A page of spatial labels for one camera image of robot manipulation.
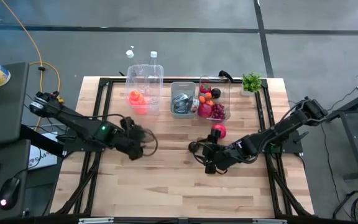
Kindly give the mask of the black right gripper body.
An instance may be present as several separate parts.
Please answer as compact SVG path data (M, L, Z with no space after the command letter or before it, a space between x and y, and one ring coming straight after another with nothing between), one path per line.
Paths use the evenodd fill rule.
M212 129L208 137L202 140L206 174L225 174L230 166L244 161L235 148L218 144L220 135L219 129Z

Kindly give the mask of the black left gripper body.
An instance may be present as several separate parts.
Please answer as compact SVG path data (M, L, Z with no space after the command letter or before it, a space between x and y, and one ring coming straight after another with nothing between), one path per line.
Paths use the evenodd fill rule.
M146 144L153 141L152 131L135 124L130 116L122 118L120 125L124 134L123 139L116 144L116 149L127 154L132 161L140 159L144 156Z

